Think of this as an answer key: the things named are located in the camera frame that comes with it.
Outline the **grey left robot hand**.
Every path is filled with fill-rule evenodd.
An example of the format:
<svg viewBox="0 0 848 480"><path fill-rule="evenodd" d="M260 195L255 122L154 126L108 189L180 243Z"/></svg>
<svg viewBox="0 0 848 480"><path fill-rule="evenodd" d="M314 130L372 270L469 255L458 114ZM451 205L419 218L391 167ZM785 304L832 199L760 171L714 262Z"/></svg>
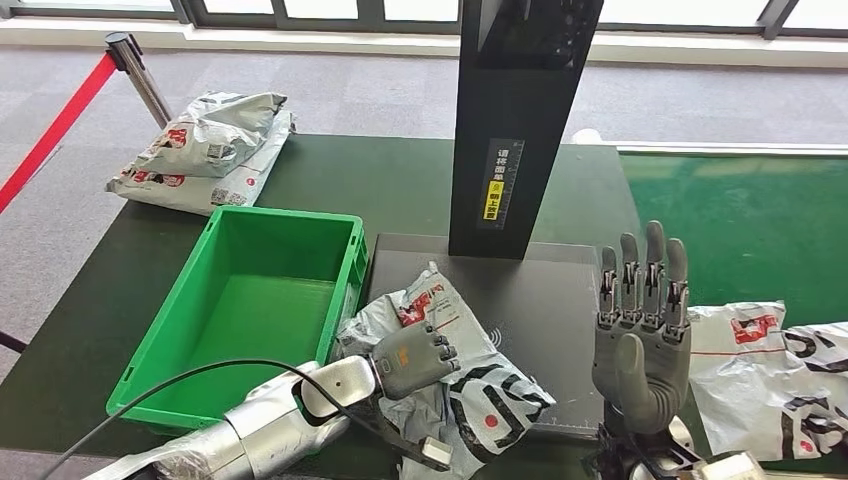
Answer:
<svg viewBox="0 0 848 480"><path fill-rule="evenodd" d="M388 335L369 357L383 395L390 400L401 400L460 370L456 348L426 321Z"/></svg>

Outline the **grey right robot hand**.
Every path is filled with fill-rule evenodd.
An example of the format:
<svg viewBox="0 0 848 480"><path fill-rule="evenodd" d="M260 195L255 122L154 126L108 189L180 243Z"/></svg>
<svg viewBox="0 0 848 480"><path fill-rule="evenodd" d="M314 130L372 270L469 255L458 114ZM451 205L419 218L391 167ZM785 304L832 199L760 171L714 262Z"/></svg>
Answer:
<svg viewBox="0 0 848 480"><path fill-rule="evenodd" d="M688 258L663 225L645 227L647 253L625 232L601 251L592 380L636 434L655 434L681 410L691 359Z"/></svg>

